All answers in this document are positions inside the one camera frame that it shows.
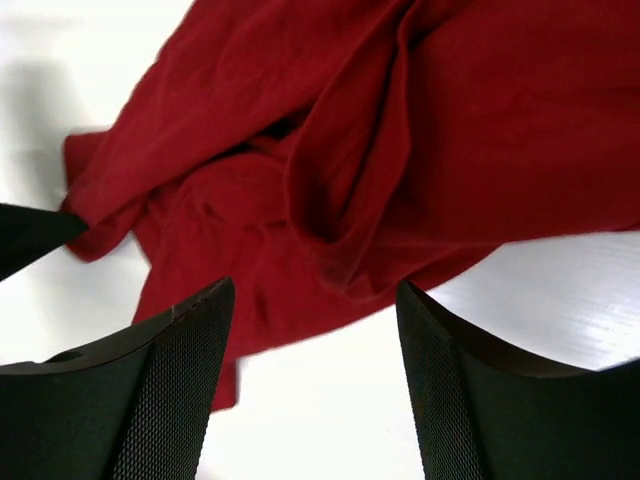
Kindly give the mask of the red t-shirt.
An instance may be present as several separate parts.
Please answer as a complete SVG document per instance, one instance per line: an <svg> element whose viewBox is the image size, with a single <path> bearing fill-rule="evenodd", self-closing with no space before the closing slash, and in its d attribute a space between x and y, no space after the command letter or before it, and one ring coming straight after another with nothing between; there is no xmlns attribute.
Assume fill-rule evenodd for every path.
<svg viewBox="0 0 640 480"><path fill-rule="evenodd" d="M348 325L498 247L639 226L635 1L196 1L113 126L64 143L97 260L133 234L143 321L236 287L246 355Z"/></svg>

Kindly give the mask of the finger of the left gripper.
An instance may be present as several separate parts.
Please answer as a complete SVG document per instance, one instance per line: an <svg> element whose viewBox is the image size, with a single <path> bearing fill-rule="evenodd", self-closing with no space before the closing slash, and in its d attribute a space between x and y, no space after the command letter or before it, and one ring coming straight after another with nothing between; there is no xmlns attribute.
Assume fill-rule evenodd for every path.
<svg viewBox="0 0 640 480"><path fill-rule="evenodd" d="M1 204L0 276L5 280L88 230L77 215Z"/></svg>

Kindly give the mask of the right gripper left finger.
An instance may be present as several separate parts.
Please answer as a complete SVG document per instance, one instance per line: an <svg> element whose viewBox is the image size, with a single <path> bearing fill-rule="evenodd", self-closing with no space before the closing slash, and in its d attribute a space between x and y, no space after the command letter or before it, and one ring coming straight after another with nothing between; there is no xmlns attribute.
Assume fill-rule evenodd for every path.
<svg viewBox="0 0 640 480"><path fill-rule="evenodd" d="M222 279L45 362L3 366L2 477L192 480L234 300Z"/></svg>

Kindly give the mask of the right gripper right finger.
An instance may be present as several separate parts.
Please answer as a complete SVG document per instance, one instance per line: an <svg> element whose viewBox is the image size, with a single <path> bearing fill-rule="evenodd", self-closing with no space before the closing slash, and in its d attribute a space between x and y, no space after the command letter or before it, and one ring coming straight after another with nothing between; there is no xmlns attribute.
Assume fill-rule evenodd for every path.
<svg viewBox="0 0 640 480"><path fill-rule="evenodd" d="M600 371L510 344L411 283L396 293L428 479L635 479L639 364Z"/></svg>

